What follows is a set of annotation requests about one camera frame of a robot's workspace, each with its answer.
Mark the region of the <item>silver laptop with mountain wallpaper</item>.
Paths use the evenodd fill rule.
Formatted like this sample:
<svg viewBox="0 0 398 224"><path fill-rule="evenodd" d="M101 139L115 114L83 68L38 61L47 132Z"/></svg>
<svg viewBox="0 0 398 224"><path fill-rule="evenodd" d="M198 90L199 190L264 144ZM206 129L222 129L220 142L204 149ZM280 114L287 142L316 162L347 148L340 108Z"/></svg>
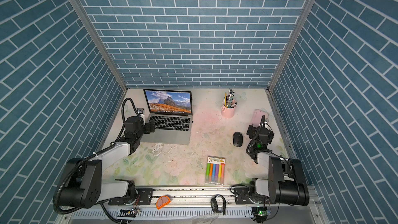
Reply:
<svg viewBox="0 0 398 224"><path fill-rule="evenodd" d="M142 142L188 145L193 119L192 92L145 89L149 121L155 132L145 134Z"/></svg>

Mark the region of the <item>black wireless mouse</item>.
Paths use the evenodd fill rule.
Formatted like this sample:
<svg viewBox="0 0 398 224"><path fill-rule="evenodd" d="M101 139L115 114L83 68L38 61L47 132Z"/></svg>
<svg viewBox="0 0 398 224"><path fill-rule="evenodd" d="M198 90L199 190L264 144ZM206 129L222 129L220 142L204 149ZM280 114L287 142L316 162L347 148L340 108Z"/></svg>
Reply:
<svg viewBox="0 0 398 224"><path fill-rule="evenodd" d="M241 132L234 132L234 134L233 134L233 145L235 147L242 147L242 145L243 145L243 134Z"/></svg>

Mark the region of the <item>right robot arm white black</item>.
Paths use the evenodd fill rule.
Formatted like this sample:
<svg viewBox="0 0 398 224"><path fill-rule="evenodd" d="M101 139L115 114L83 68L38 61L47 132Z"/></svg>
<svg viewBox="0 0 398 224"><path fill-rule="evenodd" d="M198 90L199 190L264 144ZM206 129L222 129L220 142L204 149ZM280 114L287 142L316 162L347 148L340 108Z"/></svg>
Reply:
<svg viewBox="0 0 398 224"><path fill-rule="evenodd" d="M262 116L258 125L251 124L247 135L250 142L246 154L263 167L268 168L268 179L254 178L249 186L249 198L259 202L267 198L271 204L307 206L309 190L301 161L276 155L268 145L272 142L274 132Z"/></svg>

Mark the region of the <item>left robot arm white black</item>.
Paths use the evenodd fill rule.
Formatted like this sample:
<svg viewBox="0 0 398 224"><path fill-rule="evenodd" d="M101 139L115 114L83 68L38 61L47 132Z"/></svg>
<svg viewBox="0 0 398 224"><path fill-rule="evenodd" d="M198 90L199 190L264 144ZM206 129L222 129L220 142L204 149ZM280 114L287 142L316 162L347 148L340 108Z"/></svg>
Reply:
<svg viewBox="0 0 398 224"><path fill-rule="evenodd" d="M57 214L66 215L82 208L91 208L105 202L133 205L139 200L132 180L118 179L103 182L103 172L119 160L133 154L144 134L155 131L152 121L146 123L144 110L134 108L134 116L122 114L122 128L116 140L108 147L85 158L70 159L63 170L53 196Z"/></svg>

